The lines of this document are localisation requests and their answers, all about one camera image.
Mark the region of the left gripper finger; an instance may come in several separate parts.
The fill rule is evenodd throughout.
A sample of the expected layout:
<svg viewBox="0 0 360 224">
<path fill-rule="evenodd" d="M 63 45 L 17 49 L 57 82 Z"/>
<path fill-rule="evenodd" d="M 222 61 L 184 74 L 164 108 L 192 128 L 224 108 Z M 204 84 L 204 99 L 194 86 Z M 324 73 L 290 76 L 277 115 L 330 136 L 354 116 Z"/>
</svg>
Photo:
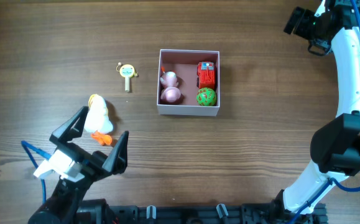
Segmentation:
<svg viewBox="0 0 360 224">
<path fill-rule="evenodd" d="M 109 156 L 102 165 L 102 168 L 112 175 L 122 174 L 127 168 L 127 144 L 129 131 L 121 134 Z"/>
<path fill-rule="evenodd" d="M 65 143 L 80 138 L 83 134 L 83 129 L 88 114 L 89 107 L 81 107 L 75 115 L 68 121 L 58 127 L 50 136 L 50 141 L 55 145 Z"/>
</svg>

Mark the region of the white yellow duck plush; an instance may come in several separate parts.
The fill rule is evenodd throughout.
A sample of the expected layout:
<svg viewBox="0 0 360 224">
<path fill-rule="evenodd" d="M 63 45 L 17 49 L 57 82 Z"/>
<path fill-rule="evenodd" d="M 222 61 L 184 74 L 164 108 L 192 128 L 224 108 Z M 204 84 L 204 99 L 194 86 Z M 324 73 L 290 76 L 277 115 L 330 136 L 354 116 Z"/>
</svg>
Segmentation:
<svg viewBox="0 0 360 224">
<path fill-rule="evenodd" d="M 109 111 L 105 99 L 102 96 L 93 94 L 88 100 L 88 107 L 84 129 L 100 145 L 111 145 L 113 139 L 110 133 L 114 130 L 114 126 L 109 120 Z"/>
</svg>

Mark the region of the pink pig toy figure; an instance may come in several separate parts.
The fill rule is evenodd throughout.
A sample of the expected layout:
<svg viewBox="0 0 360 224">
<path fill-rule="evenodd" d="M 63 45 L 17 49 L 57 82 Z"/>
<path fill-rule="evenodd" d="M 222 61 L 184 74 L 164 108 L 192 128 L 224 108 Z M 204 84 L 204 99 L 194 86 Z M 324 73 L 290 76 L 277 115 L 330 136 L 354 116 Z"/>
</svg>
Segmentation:
<svg viewBox="0 0 360 224">
<path fill-rule="evenodd" d="M 159 78 L 163 88 L 160 93 L 160 100 L 169 104 L 177 103 L 182 96 L 182 93 L 178 88 L 179 82 L 177 74 L 173 71 L 166 72 L 164 67 L 162 67 L 162 72 L 163 74 Z"/>
</svg>

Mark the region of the green numbered ball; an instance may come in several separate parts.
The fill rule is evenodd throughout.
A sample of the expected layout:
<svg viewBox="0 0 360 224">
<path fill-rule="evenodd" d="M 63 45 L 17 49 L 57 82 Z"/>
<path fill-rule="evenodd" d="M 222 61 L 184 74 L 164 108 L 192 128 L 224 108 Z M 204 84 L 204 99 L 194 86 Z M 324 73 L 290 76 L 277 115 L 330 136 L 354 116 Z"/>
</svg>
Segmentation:
<svg viewBox="0 0 360 224">
<path fill-rule="evenodd" d="M 200 88 L 196 94 L 196 101 L 200 106 L 214 106 L 217 94 L 212 88 Z"/>
</svg>

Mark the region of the red toy fire truck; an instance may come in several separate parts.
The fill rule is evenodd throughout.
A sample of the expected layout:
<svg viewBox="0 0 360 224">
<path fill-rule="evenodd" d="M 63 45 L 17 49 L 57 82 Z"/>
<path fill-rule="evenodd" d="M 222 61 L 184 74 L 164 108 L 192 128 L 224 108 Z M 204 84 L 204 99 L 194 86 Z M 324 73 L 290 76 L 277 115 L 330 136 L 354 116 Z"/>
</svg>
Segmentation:
<svg viewBox="0 0 360 224">
<path fill-rule="evenodd" d="M 200 62 L 197 67 L 197 87 L 211 88 L 216 87 L 216 70 L 213 62 Z"/>
</svg>

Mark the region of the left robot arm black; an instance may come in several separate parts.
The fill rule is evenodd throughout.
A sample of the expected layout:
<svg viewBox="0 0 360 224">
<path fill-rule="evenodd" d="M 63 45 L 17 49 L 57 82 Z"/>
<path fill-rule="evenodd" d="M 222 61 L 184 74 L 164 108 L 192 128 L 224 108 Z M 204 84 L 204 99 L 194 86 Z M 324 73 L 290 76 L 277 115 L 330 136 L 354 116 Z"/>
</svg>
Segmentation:
<svg viewBox="0 0 360 224">
<path fill-rule="evenodd" d="M 82 136 L 87 113 L 88 107 L 82 107 L 51 134 L 50 142 L 56 149 L 34 175 L 44 179 L 55 172 L 60 180 L 52 195 L 29 218 L 29 223 L 71 223 L 94 182 L 126 170 L 128 131 L 119 137 L 109 155 L 100 151 L 90 154 L 72 142 Z"/>
</svg>

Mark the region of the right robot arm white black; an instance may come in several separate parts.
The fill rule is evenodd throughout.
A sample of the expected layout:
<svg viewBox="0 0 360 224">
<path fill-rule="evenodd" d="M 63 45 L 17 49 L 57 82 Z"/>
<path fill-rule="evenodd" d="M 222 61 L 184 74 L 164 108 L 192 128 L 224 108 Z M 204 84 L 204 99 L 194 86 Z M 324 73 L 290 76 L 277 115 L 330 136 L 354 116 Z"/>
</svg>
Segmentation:
<svg viewBox="0 0 360 224">
<path fill-rule="evenodd" d="M 284 31 L 306 39 L 311 54 L 333 54 L 338 109 L 310 143 L 310 162 L 298 179 L 271 202 L 271 223 L 316 221 L 314 209 L 334 187 L 360 192 L 343 182 L 360 172 L 360 2 L 322 1 L 316 11 L 296 7 Z"/>
</svg>

